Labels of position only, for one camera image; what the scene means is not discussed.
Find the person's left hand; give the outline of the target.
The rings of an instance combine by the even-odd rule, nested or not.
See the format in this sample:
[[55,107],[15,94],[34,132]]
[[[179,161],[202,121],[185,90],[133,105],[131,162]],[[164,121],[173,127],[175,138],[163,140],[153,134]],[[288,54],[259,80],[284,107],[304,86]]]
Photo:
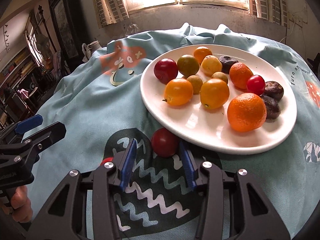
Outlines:
[[31,221],[33,210],[31,208],[31,201],[27,196],[28,189],[25,185],[19,186],[13,197],[11,198],[11,205],[14,209],[10,213],[10,209],[4,204],[1,204],[1,208],[6,215],[11,214],[12,218],[16,222],[27,223]]

